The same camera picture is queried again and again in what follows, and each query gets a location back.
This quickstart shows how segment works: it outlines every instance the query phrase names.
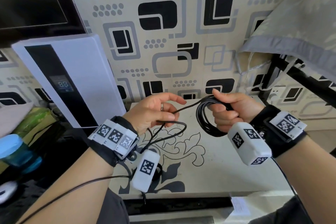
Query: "blue digital display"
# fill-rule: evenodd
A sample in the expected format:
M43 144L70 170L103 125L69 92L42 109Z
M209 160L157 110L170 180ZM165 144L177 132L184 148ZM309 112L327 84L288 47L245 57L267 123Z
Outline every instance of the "blue digital display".
M51 76L50 79L53 81L59 92L73 92L73 88L65 75Z

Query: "patterned wallpaper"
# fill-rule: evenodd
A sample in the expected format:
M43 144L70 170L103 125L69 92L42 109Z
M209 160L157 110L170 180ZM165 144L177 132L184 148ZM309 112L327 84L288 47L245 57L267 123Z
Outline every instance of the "patterned wallpaper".
M235 52L282 0L74 0L89 33L100 36L124 103L159 92L201 98L212 88L245 92ZM249 73L257 85L267 65ZM297 82L275 104L310 119L336 117ZM257 95L258 89L248 94ZM11 49L0 53L0 106L49 97Z

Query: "white paper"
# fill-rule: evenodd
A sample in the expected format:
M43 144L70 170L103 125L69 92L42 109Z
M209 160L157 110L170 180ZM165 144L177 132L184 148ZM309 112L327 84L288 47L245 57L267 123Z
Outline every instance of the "white paper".
M250 210L247 207L246 201L242 197L232 197L231 202L233 204L233 212L230 216L250 216Z

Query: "blue bottle cap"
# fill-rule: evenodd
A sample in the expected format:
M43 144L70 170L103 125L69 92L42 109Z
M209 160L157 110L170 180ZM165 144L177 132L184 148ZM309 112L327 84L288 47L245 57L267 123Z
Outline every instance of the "blue bottle cap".
M21 137L17 134L11 134L0 138L0 158L11 155L23 144Z

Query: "white mouse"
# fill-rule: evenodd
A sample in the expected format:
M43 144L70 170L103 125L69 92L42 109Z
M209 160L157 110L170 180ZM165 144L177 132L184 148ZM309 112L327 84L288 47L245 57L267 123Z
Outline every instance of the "white mouse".
M10 181L0 185L0 204L5 203L14 195L18 188L17 182Z

